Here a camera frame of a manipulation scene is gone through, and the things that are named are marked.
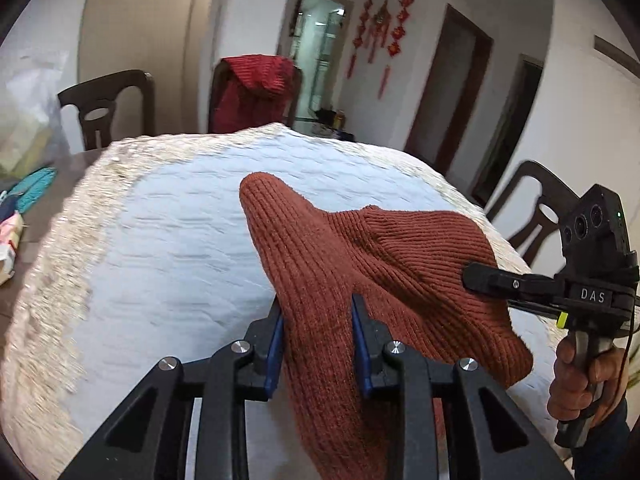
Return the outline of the person's right hand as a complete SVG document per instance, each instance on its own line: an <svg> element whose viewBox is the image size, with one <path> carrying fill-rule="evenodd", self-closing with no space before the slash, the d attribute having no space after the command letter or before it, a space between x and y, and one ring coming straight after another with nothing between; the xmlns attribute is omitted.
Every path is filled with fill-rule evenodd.
<svg viewBox="0 0 640 480"><path fill-rule="evenodd" d="M556 348L554 379L550 385L547 410L556 420L576 419L592 402L590 384L603 385L600 403L592 424L597 426L610 416L623 399L628 384L628 358L623 349L612 347L600 354L585 373L574 365L575 338L566 336Z"/></svg>

